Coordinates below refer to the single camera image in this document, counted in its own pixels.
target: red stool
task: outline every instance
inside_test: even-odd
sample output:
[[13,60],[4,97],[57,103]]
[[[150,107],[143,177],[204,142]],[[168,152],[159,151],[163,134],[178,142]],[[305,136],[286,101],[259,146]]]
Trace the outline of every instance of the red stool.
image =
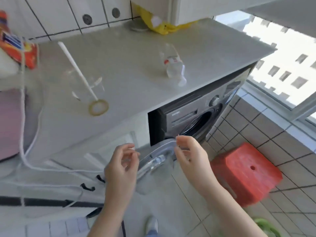
[[219,182],[224,180],[234,191],[242,207],[265,198],[282,180],[281,171],[250,143],[216,156],[211,167]]

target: left hand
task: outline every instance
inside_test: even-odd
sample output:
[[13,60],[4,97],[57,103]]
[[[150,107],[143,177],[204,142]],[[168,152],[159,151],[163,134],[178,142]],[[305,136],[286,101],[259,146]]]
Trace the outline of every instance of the left hand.
[[105,205],[126,209],[134,193],[139,165],[139,153],[127,143],[116,147],[104,174],[107,181]]

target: hand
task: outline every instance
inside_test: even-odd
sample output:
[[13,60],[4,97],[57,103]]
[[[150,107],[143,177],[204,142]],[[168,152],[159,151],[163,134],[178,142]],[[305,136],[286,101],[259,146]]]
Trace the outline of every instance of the hand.
[[134,144],[128,143],[116,147],[104,174],[107,181],[105,205],[118,206],[125,211],[136,185],[139,165],[139,153]]
[[219,184],[210,165],[206,151],[191,136],[179,135],[177,145],[189,150],[174,148],[177,160],[188,181],[204,198],[210,194],[210,187]]

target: countertop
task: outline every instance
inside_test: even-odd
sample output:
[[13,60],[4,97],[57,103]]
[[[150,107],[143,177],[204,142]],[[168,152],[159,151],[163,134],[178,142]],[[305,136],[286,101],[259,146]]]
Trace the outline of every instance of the countertop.
[[[212,83],[274,52],[269,45],[242,32],[205,19],[190,28],[162,36],[133,32],[126,26],[107,28],[63,40],[84,75],[102,76],[109,110],[99,116],[71,95],[65,73],[72,66],[56,42],[41,44],[44,109],[31,161],[91,136],[124,120],[147,113]],[[159,56],[159,46],[172,43],[185,64],[187,84],[173,86]]]

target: shoe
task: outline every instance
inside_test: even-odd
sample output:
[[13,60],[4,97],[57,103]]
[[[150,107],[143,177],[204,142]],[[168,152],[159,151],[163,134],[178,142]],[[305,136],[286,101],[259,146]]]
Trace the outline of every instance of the shoe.
[[158,233],[158,220],[154,216],[149,217],[146,223],[146,235],[148,235],[149,232]]

